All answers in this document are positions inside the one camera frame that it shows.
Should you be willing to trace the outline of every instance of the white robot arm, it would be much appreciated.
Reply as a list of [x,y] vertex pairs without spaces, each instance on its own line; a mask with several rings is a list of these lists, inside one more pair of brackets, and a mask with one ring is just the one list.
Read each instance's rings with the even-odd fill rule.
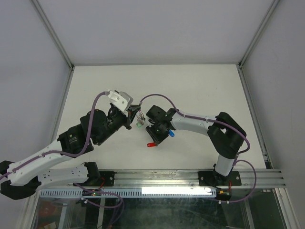
[[[111,102],[108,115],[95,109],[96,102],[102,95],[107,95]],[[69,128],[50,145],[22,161],[1,162],[1,179],[8,179],[1,183],[1,193],[12,199],[21,199],[33,195],[37,188],[71,182],[90,183],[99,179],[99,171],[94,162],[75,168],[49,168],[92,151],[92,144],[101,145],[122,126],[131,129],[130,124],[140,110],[140,106],[132,105],[132,102],[133,99],[127,93],[103,92],[96,97],[92,110],[81,118],[81,124]]]

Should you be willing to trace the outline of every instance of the led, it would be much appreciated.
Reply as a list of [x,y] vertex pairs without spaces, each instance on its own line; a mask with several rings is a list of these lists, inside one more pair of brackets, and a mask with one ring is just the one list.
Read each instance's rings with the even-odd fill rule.
[[155,147],[157,146],[155,142],[150,142],[147,144],[147,147]]

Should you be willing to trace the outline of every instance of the enclosure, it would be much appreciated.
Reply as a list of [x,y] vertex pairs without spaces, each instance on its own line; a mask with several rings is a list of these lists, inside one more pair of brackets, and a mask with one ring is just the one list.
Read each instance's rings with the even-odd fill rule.
[[[303,228],[304,10],[301,0],[3,1],[1,159],[17,162],[46,147],[78,124],[102,91],[124,91],[137,103],[164,94],[184,112],[234,117],[251,143],[240,158],[255,167],[255,191],[221,205],[206,196],[143,194],[143,187],[199,187],[198,174],[213,169],[217,153],[208,138],[185,131],[148,148],[150,136],[134,122],[55,167],[97,163],[111,178],[105,190],[125,203],[113,228]],[[171,108],[152,97],[142,109],[154,104]],[[106,111],[109,102],[101,98],[97,106]],[[239,199],[254,174],[247,164],[234,170],[241,186],[232,194]],[[79,190],[68,184],[25,200],[1,195],[1,228],[113,222],[116,211],[81,207],[73,191]],[[109,196],[92,201],[116,204]]]

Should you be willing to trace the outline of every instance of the aluminum frame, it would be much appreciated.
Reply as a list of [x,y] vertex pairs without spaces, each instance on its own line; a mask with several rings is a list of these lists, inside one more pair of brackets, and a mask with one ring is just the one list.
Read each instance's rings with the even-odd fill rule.
[[[63,58],[65,59],[67,65],[70,68],[70,73],[69,73],[69,77],[68,80],[66,82],[66,88],[62,97],[62,101],[60,104],[60,108],[59,108],[59,112],[56,118],[56,121],[54,122],[54,126],[53,126],[53,134],[51,136],[51,140],[50,142],[55,139],[55,136],[57,134],[57,130],[58,130],[58,126],[60,123],[60,119],[61,119],[61,115],[62,115],[62,111],[63,111],[63,107],[68,95],[68,91],[69,91],[69,86],[71,83],[71,79],[72,79],[72,75],[73,75],[73,71],[74,71],[74,65],[71,62],[70,58],[68,57],[68,54],[66,53],[63,45],[61,44],[61,41],[59,40],[56,32],[54,31],[50,21],[48,20],[43,8],[41,7],[41,5],[39,4],[38,0],[30,0],[33,4],[33,7],[35,8],[38,16],[40,17],[42,23],[44,24],[46,30],[48,31],[48,33],[50,34],[52,40],[54,41],[54,44],[56,45],[56,47],[58,48],[59,52],[61,53],[61,55],[63,56]],[[261,150],[264,156],[265,161],[269,161],[272,164],[272,161],[270,159],[270,157],[267,154],[267,150],[265,148],[265,144],[264,144],[264,140],[261,134],[261,130],[259,127],[259,123],[255,114],[255,109],[252,103],[252,99],[251,99],[251,95],[250,92],[248,90],[248,87],[246,85],[246,81],[244,78],[244,74],[242,71],[242,67],[243,65],[246,63],[249,55],[251,54],[251,52],[253,51],[253,49],[255,48],[255,45],[257,44],[257,42],[259,41],[260,37],[262,36],[262,34],[264,33],[264,30],[266,28],[266,26],[268,25],[268,22],[272,16],[272,14],[274,13],[275,9],[277,8],[278,4],[279,4],[280,0],[274,0],[273,3],[271,4],[269,10],[267,11],[266,15],[264,16],[257,32],[255,33],[252,41],[250,42],[241,62],[240,62],[240,66],[238,65],[238,72],[240,74],[241,77],[241,82],[244,88],[244,93],[248,102],[248,106],[250,109],[250,113],[253,119],[253,123],[254,123],[254,127],[256,129],[256,133],[257,133],[257,137],[259,139],[260,142],[260,146],[261,146]],[[170,180],[176,180],[179,184],[183,184],[185,185],[185,181],[187,180],[191,180],[191,181],[195,181],[194,178],[194,174],[196,173],[196,171],[198,170],[175,170],[172,172],[167,171],[163,171],[163,170],[154,170],[153,172],[150,171],[151,173],[159,173],[159,178],[157,177],[155,179],[155,185],[159,184],[159,185],[164,185],[164,174],[165,173],[171,173],[171,175],[173,176],[174,173],[176,174],[180,174],[182,175],[182,177],[179,177],[178,175],[176,175],[176,177],[170,177],[170,175],[165,179],[166,181],[170,181]],[[249,188],[249,185],[252,184],[253,182],[253,175],[251,176],[251,170],[239,170],[241,172],[241,179],[242,179],[242,186],[241,188]],[[258,177],[258,188],[276,188],[275,192],[278,196],[279,199],[279,207],[283,212],[283,217],[285,219],[285,223],[287,225],[287,228],[300,228],[300,225],[297,221],[297,218],[295,216],[295,212],[293,210],[293,207],[291,205],[289,196],[287,194],[287,191],[285,189],[285,183],[284,183],[284,179],[282,178],[282,174],[280,172],[280,170],[276,170],[276,169],[263,169],[263,171],[257,170],[259,177]],[[139,184],[139,182],[137,182],[137,180],[139,179],[139,172],[140,171],[134,171],[134,170],[124,170],[124,171],[117,171],[118,173],[116,174],[116,182],[115,185],[122,187],[122,186],[132,186],[132,185],[141,185]],[[144,183],[149,183],[149,180],[151,180],[152,178],[149,177],[149,172],[146,170],[144,172],[144,176],[143,180],[142,180],[142,184]],[[189,175],[192,174],[193,178],[189,178],[189,179],[184,179],[183,176],[185,176],[186,173],[189,173]],[[126,184],[126,179],[130,178],[131,182],[130,184]],[[23,210],[22,210],[22,214],[19,217],[19,220],[17,222],[17,228],[18,229],[28,229],[30,228],[31,224],[32,224],[32,219],[34,217],[35,214],[35,208],[37,206],[38,203],[38,196],[39,196],[39,191],[34,195],[31,196],[30,198],[26,199],[26,203],[23,206]]]

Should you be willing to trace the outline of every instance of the wire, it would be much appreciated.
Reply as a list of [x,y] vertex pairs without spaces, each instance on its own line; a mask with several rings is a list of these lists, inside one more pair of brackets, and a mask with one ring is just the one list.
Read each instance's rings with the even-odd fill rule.
[[[92,129],[92,122],[93,122],[93,115],[94,115],[95,106],[96,106],[99,98],[102,95],[109,95],[109,92],[99,93],[96,96],[96,98],[94,99],[93,104],[92,104],[92,108],[91,108],[91,111],[90,111],[90,117],[89,117],[89,124],[88,124],[88,131],[87,131],[86,141],[85,141],[84,147],[82,148],[82,150],[78,154],[71,154],[71,153],[67,153],[67,152],[63,152],[63,151],[59,151],[59,150],[51,150],[51,151],[42,153],[41,156],[35,156],[35,157],[31,158],[30,160],[28,160],[28,161],[24,162],[23,164],[17,166],[16,168],[12,169],[12,172],[16,172],[18,169],[28,165],[32,161],[35,161],[38,158],[46,156],[48,154],[58,153],[58,154],[66,155],[66,156],[69,156],[69,157],[78,157],[78,156],[82,155],[86,151],[86,149],[88,147],[88,144],[89,144],[89,141],[90,141],[90,134],[91,134],[91,129]],[[7,172],[6,174],[0,176],[0,180],[2,180],[3,178],[7,177],[9,174],[11,174],[11,172]]]
[[123,198],[120,197],[119,195],[115,194],[115,193],[112,193],[112,192],[102,192],[102,191],[91,191],[89,189],[86,189],[86,188],[82,187],[78,183],[74,183],[74,185],[76,185],[77,187],[80,187],[82,190],[86,191],[86,193],[99,193],[99,194],[102,194],[102,195],[112,195],[112,196],[116,196],[117,198],[120,199],[120,202],[117,205],[115,205],[115,206],[104,206],[104,205],[99,205],[99,204],[93,203],[93,202],[89,201],[88,199],[84,198],[84,200],[86,200],[88,203],[90,203],[92,205],[95,205],[97,207],[100,207],[100,208],[118,208],[124,202]]
[[105,184],[105,178],[101,178],[103,180],[103,183],[101,184],[101,186],[99,187],[99,189],[101,189],[103,187],[103,185]]
[[193,118],[193,119],[203,120],[203,121],[207,121],[207,122],[218,123],[218,124],[221,124],[221,125],[224,125],[224,126],[230,128],[230,129],[234,130],[236,133],[238,133],[238,134],[243,138],[243,140],[247,143],[247,148],[246,148],[245,150],[242,150],[242,151],[240,151],[240,152],[237,153],[236,158],[235,158],[235,161],[234,161],[234,163],[233,163],[233,166],[235,166],[235,164],[236,164],[236,162],[237,162],[237,161],[236,161],[236,160],[237,160],[237,156],[238,156],[239,154],[242,154],[242,153],[244,153],[244,152],[247,152],[247,151],[250,149],[250,142],[248,141],[248,139],[247,139],[239,130],[237,130],[237,129],[234,128],[233,126],[230,126],[230,125],[228,125],[227,123],[220,122],[220,121],[213,120],[213,119],[206,119],[206,118],[203,118],[203,117],[197,117],[197,116],[192,116],[192,115],[183,114],[183,113],[181,113],[181,112],[177,109],[177,107],[175,106],[175,104],[174,104],[168,97],[166,97],[166,96],[163,95],[163,94],[149,94],[149,95],[143,97],[143,98],[140,100],[140,105],[143,103],[143,100],[144,100],[144,99],[146,99],[146,98],[148,98],[148,97],[151,97],[151,96],[160,96],[160,97],[163,97],[163,98],[167,99],[167,100],[170,102],[170,104],[173,106],[173,108],[176,110],[176,112],[177,112],[179,115],[181,115],[181,116],[183,116],[183,117],[185,117],[185,118]]
[[[254,193],[254,190],[255,190],[255,187],[256,187],[257,174],[256,174],[256,170],[255,170],[254,166],[246,160],[238,160],[236,163],[238,163],[238,162],[245,162],[245,163],[247,163],[248,165],[251,166],[251,168],[254,172],[254,184],[253,184],[253,187],[252,187],[250,193],[247,196],[245,196],[244,198],[238,199],[238,200],[229,201],[229,203],[238,203],[238,202],[242,202],[242,201],[248,199]],[[227,203],[227,201],[224,201],[224,200],[217,200],[217,199],[213,199],[213,200],[218,201],[218,202],[220,201],[221,203]]]

